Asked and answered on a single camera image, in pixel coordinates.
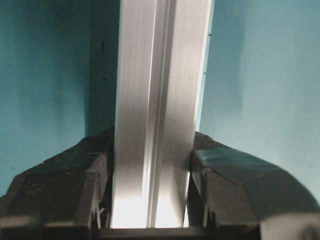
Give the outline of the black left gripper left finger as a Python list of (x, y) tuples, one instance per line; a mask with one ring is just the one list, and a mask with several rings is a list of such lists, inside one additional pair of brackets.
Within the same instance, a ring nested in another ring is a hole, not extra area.
[(0, 198), (3, 240), (92, 240), (110, 225), (115, 128), (16, 175)]

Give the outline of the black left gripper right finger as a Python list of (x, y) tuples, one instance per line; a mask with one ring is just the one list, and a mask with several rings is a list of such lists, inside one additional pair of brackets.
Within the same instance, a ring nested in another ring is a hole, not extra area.
[(213, 240), (317, 240), (320, 205), (285, 169), (197, 132), (187, 213)]

